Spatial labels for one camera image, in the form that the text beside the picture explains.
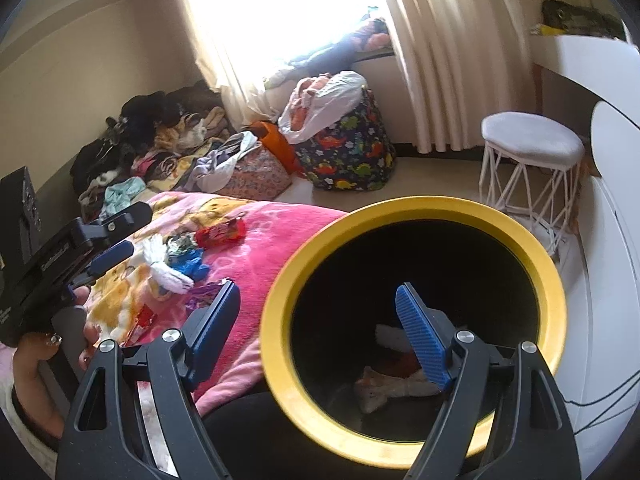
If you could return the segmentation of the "blue disposable glove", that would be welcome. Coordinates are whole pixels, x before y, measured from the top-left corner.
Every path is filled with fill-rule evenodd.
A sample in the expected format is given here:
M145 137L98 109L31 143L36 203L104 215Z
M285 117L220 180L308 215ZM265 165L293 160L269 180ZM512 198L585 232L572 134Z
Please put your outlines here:
M204 250L192 248L180 254L170 254L167 257L168 266L194 282L204 281L209 274L210 266L203 261Z

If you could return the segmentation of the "white plastic bag with clothes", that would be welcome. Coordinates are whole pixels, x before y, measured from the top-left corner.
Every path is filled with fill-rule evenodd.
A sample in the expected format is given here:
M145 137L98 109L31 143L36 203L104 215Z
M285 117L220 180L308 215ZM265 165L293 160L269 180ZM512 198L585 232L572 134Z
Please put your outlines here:
M363 76L352 70L301 79L278 119L280 133L291 145L308 141L354 110L367 88Z

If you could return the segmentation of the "yellow rimmed black trash bin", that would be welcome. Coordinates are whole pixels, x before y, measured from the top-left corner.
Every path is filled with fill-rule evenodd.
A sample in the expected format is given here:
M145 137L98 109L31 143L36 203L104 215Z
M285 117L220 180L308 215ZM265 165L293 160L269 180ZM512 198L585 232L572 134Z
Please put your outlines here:
M456 384L462 348L531 340L555 370L566 301L558 270L524 226L446 196L386 200L329 224L285 263L268 294L262 365L290 421L359 465L406 469L431 429L431 401L381 416L359 411L352 387L381 355L387 325L441 392Z

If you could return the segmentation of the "clothes on window sill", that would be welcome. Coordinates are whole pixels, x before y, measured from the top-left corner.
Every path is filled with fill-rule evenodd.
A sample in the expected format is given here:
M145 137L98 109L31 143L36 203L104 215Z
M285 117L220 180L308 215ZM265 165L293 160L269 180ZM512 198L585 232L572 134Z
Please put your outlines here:
M305 77L325 73L336 74L349 70L354 63L394 53L386 21L382 18L367 18L337 42L286 62L264 80L264 87L270 90L287 81L297 82Z

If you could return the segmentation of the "white foam fruit net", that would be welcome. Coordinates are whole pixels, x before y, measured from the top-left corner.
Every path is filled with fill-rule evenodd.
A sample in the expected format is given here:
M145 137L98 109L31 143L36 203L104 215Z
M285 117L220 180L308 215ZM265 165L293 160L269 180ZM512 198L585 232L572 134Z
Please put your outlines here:
M160 234L142 240L142 257L150 267L152 278L162 289L174 294L186 294L194 286L192 278L173 269L166 261L167 247Z

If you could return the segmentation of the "orange bag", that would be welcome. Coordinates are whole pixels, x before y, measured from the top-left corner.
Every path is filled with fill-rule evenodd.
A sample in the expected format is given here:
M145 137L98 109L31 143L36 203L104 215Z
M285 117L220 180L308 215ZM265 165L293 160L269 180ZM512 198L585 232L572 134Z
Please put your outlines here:
M254 136L265 145L265 148L282 164L289 174L300 174L299 161L284 135L273 122L252 122L248 127Z

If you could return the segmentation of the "pink cartoon fleece blanket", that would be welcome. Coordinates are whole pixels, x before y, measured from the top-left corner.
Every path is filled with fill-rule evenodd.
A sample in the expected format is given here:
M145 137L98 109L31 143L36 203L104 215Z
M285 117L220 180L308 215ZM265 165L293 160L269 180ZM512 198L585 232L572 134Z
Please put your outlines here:
M330 208L278 202L251 202L204 193L165 192L148 201L152 221L130 240L140 249L158 234L194 232L239 218L247 232L236 242L207 249L206 280L234 281L241 293L240 313L222 349L213 373L194 392L202 415L242 396L264 377L259 350L259 324L269 289L289 258L342 212ZM188 314L186 295L162 295L141 254L115 266L93 286L86 303L90 321L101 336L125 342L142 310L152 315L151 327L140 336L152 341L166 328L181 326Z

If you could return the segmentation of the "small red packet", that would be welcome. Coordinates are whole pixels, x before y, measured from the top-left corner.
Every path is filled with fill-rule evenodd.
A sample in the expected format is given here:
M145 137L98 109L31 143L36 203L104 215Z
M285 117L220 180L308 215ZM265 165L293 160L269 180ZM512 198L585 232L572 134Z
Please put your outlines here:
M138 344L140 339L151 329L157 315L148 306L143 306L134 319L134 325L127 338L122 343L123 347L131 347Z

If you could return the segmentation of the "red snack wrapper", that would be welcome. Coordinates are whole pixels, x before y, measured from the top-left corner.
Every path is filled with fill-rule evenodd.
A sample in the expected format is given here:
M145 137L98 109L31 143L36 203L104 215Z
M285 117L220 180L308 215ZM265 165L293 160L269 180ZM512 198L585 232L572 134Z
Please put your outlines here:
M232 218L208 228L199 229L194 234L194 242L203 249L237 242L246 237L247 227L242 218Z

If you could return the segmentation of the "green patterned snack wrapper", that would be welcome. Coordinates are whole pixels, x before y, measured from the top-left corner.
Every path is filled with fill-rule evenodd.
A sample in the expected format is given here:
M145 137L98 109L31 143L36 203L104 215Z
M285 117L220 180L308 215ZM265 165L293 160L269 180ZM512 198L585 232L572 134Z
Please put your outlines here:
M191 250L198 249L193 232L183 232L165 238L167 258L180 258Z

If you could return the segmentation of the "cream window curtain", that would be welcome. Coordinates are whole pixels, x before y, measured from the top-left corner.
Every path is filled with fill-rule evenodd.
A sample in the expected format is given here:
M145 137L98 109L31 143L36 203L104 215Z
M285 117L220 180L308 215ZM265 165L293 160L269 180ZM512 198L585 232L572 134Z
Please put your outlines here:
M232 124L274 119L284 99L267 79L355 24L367 0L178 0L194 61ZM380 6L422 154L480 144L482 119L532 102L518 0L370 0Z

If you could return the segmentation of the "pile of clothes on bed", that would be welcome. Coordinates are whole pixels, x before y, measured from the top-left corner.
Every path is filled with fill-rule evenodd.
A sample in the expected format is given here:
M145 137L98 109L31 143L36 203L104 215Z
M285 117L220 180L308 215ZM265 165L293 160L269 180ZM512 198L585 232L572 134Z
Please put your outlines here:
M134 96L70 167L82 218L104 219L144 191L170 191L194 159L218 148L234 129L219 92L205 81Z

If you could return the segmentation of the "floral fabric bag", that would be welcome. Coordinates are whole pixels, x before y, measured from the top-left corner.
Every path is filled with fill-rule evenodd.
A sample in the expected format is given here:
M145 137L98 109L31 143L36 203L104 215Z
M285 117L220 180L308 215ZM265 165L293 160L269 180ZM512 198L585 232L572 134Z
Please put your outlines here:
M261 143L236 162L228 183L217 194L244 200L274 200L292 184L280 160Z

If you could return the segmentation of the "dinosaur print laundry basket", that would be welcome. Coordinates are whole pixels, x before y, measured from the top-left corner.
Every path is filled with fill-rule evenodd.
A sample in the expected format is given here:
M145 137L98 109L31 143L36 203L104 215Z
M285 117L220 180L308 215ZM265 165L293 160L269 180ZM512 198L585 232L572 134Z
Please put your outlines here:
M377 191L396 165L395 148L368 87L361 89L353 110L293 150L302 174L326 191Z

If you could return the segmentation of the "white desk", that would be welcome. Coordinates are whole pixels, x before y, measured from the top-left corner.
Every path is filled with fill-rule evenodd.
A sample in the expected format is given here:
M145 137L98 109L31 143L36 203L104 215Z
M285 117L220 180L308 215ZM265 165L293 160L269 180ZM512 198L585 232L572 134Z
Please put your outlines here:
M633 44L587 36L530 36L535 64L586 88L639 125L640 56Z

